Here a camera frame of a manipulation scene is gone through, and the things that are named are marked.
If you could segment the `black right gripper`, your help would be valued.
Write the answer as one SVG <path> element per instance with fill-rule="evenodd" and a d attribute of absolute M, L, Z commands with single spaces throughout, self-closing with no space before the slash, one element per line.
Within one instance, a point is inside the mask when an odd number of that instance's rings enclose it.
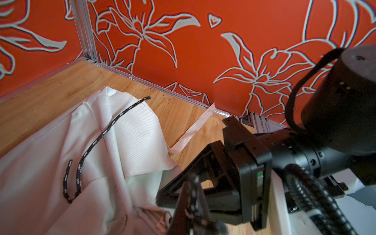
<path fill-rule="evenodd" d="M 199 183 L 211 181 L 204 189 L 213 217 L 240 217 L 236 224 L 249 222 L 255 231 L 289 231 L 287 188 L 282 168 L 288 160 L 282 130 L 252 134 L 235 117 L 223 120 L 224 144 L 207 145 L 198 156 L 157 194 L 159 207 L 174 208 L 188 176 Z"/>

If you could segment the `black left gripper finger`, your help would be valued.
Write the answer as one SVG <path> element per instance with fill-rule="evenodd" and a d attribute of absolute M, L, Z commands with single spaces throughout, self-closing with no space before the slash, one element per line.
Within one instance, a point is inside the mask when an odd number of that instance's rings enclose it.
<path fill-rule="evenodd" d="M 167 235 L 226 235 L 228 229 L 209 211 L 199 177 L 190 174 L 183 184 Z"/>

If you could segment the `white student backpack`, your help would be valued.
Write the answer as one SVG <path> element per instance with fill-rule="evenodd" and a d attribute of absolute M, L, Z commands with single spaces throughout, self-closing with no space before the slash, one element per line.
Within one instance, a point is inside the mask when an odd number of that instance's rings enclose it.
<path fill-rule="evenodd" d="M 109 87 L 1 158 L 3 235 L 164 235 L 171 210 L 158 191 L 180 173 L 180 153 L 210 106 L 169 147 L 140 99 Z"/>

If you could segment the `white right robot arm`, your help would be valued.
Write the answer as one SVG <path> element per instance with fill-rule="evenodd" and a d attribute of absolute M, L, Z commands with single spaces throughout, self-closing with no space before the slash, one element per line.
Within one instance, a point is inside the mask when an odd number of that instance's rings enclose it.
<path fill-rule="evenodd" d="M 356 230 L 326 179 L 350 169 L 376 183 L 376 47 L 333 49 L 293 88 L 288 127 L 250 133 L 235 117 L 223 120 L 223 141 L 207 145 L 157 194 L 174 208 L 169 235 L 226 234 L 227 224 L 267 225 L 272 173 L 283 181 L 289 208 L 304 211 L 323 235 Z"/>

